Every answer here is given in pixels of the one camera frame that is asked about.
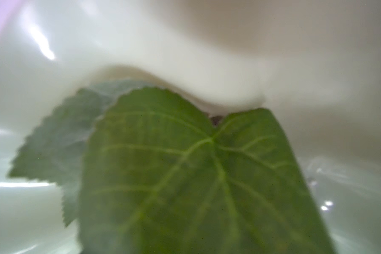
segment large green leaf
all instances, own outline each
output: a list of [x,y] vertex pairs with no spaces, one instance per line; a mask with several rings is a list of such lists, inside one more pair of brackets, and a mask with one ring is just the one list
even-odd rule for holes
[[81,157],[96,119],[116,99],[150,84],[120,80],[91,85],[66,99],[27,137],[12,162],[9,177],[55,182],[62,187],[63,219],[76,217],[81,179]]
[[331,254],[332,244],[272,113],[214,128],[177,94],[122,96],[84,156],[85,254]]

